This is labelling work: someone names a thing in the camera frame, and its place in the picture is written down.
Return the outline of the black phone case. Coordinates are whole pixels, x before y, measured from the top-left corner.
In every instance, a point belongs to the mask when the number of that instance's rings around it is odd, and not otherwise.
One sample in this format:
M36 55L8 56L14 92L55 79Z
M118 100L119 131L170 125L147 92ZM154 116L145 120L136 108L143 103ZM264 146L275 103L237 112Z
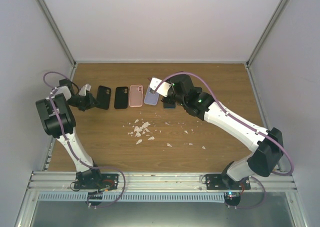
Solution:
M128 108L129 90L127 86L119 86L115 89L114 108L122 110Z
M97 108L108 110L110 107L111 100L111 89L109 87L100 85L97 89L96 100L98 102Z

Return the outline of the pink phone case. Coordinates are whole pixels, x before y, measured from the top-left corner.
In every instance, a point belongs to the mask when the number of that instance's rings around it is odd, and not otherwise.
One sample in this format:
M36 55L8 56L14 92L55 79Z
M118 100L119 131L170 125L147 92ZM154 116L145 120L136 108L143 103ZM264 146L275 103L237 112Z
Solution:
M143 86L141 84L131 85L129 88L129 106L139 108L143 105Z

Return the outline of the lavender phone case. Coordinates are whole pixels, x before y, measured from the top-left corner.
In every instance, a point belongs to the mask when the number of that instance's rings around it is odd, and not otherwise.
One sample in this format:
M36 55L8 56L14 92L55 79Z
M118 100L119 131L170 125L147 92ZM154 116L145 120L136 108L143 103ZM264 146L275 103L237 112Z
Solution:
M152 89L148 86L146 94L144 97L144 104L150 106L156 106L159 100L159 94L157 92L152 92Z

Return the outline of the black phone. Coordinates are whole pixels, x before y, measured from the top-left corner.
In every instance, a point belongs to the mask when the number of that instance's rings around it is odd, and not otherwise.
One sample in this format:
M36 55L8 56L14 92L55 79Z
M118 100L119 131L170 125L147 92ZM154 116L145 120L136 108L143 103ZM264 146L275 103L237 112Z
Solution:
M151 94L153 94L153 95L157 94L157 92L156 92L154 89L152 89L152 88L150 88L149 92L150 92Z

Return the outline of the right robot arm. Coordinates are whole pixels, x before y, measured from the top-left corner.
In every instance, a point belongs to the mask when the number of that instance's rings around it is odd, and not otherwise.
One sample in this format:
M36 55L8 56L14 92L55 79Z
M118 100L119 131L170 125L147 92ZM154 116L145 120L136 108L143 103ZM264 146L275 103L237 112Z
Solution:
M277 128L257 126L226 108L214 95L195 87L189 75L170 77L154 90L181 105L191 116L213 124L244 144L250 155L230 162L221 173L221 183L228 190L251 175L269 177L283 156L283 135Z

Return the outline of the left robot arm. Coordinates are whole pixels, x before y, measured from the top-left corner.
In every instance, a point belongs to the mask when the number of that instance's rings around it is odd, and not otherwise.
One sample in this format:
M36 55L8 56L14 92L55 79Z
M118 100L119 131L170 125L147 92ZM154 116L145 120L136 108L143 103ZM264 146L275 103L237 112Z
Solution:
M84 112L99 104L90 89L89 84L79 88L64 78L59 81L59 86L52 88L48 97L38 100L35 106L45 133L60 142L71 157L76 176L85 178L90 188L98 189L103 184L103 176L76 133L76 119L71 110L71 107L76 107Z

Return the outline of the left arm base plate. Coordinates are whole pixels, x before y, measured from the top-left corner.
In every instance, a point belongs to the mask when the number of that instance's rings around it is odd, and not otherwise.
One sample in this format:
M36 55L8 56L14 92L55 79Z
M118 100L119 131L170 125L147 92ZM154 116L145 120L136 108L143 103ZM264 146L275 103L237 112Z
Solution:
M102 194L105 191L113 191L118 188L119 174L101 173L98 169L89 169L84 172L77 172L75 180L69 188L74 192L87 190L86 203L89 207L101 207Z

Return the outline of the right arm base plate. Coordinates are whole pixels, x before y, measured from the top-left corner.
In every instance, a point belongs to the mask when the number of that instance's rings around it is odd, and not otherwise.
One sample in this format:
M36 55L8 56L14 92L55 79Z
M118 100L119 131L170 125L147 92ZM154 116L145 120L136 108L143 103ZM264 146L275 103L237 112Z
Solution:
M243 193L251 189L248 177L240 181L234 181L226 174L207 173L200 178L200 181L206 185L207 190L222 192L224 203L235 208L240 204Z

